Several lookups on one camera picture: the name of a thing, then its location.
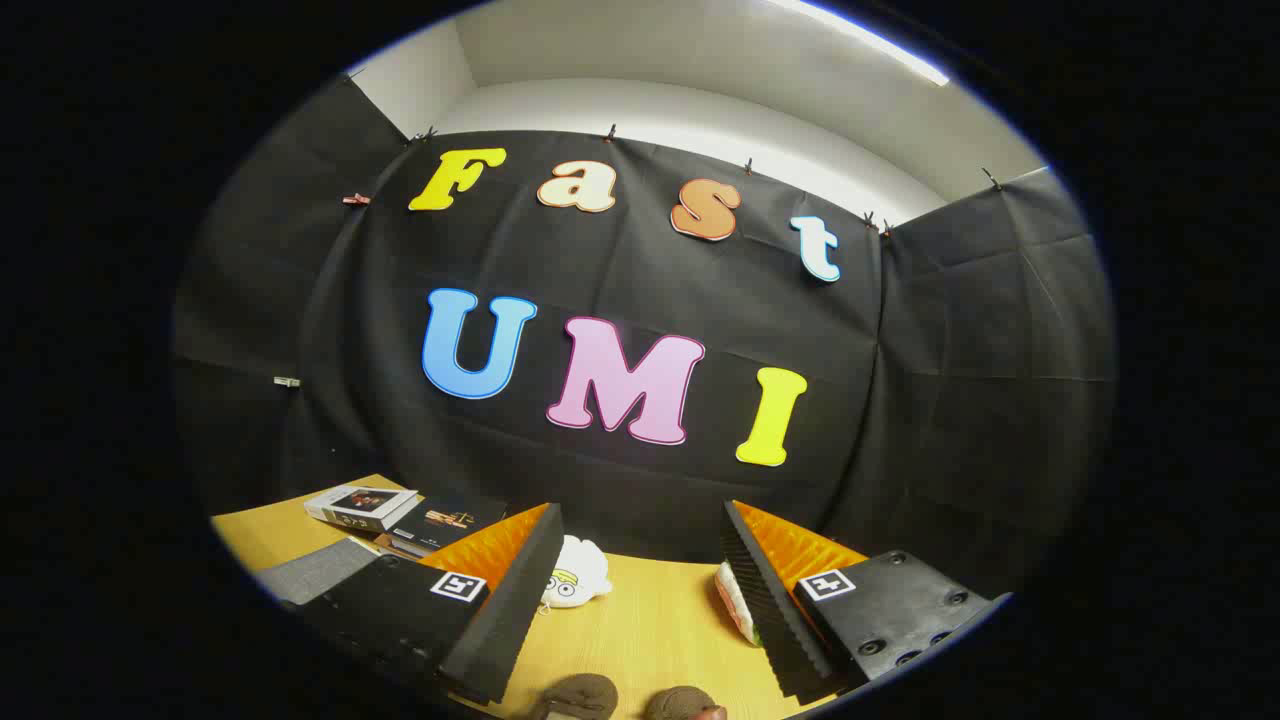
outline letter m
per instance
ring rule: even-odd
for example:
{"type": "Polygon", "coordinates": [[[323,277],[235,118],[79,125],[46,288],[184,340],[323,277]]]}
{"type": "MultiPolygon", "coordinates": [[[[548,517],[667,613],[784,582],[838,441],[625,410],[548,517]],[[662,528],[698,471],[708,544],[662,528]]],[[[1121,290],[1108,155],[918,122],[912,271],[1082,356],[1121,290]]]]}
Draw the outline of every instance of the letter m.
{"type": "Polygon", "coordinates": [[[586,409],[586,396],[594,388],[605,430],[616,430],[643,400],[640,416],[627,425],[631,437],[657,445],[685,442],[680,420],[694,365],[707,355],[700,342],[663,336],[635,369],[628,370],[618,331],[612,323],[599,318],[571,318],[564,331],[573,338],[573,354],[561,400],[547,409],[548,420],[566,428],[590,427],[593,418],[586,409]]]}

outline letter u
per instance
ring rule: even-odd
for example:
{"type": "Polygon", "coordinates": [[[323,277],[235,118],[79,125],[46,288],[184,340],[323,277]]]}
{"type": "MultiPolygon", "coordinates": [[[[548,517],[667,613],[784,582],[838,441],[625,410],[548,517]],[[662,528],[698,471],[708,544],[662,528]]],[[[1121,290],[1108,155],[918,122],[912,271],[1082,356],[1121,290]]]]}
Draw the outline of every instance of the letter u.
{"type": "Polygon", "coordinates": [[[520,334],[525,322],[538,315],[538,306],[518,297],[494,297],[489,311],[498,318],[489,347],[489,363],[480,372],[458,365],[458,338],[462,320],[475,309],[476,296],[462,290],[439,288],[431,291],[426,302],[431,306],[431,319],[426,323],[422,340],[422,372],[426,379],[442,391],[467,400],[493,397],[511,382],[520,350],[520,334]]]}

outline wooden table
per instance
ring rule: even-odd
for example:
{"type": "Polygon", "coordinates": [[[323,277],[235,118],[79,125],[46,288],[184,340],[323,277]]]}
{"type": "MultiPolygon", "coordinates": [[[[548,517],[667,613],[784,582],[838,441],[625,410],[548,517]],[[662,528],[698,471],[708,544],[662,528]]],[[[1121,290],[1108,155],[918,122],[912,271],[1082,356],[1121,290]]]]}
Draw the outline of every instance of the wooden table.
{"type": "MultiPolygon", "coordinates": [[[[348,484],[397,488],[371,475],[348,484]]],[[[372,546],[374,534],[310,518],[302,503],[320,493],[212,518],[248,570],[279,565],[344,537],[372,546]]],[[[716,565],[666,562],[605,553],[613,592],[581,607],[534,615],[502,703],[479,706],[498,717],[524,717],[539,694],[575,673],[599,673],[618,687],[613,720],[637,720],[649,698],[672,685],[696,685],[735,720],[788,717],[801,706],[782,697],[764,650],[728,619],[712,575],[716,565]]]]}

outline screw hole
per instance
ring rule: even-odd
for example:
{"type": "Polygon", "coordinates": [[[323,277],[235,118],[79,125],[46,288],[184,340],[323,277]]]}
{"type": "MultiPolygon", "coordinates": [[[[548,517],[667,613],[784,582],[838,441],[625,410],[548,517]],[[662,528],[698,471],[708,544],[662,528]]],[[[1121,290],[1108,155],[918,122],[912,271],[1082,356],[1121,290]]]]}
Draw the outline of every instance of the screw hole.
{"type": "Polygon", "coordinates": [[[884,650],[884,641],[882,639],[868,641],[858,647],[858,655],[876,655],[882,650],[884,650]]]}

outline stuffed toy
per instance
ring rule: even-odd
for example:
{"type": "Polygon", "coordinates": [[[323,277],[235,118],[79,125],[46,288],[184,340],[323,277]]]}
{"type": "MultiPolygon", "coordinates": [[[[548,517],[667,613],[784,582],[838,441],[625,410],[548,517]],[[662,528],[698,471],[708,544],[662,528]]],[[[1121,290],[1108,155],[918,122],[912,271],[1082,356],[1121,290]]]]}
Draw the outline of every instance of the stuffed toy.
{"type": "Polygon", "coordinates": [[[543,591],[545,607],[577,607],[613,589],[609,561],[591,541],[564,536],[556,569],[543,591]]]}

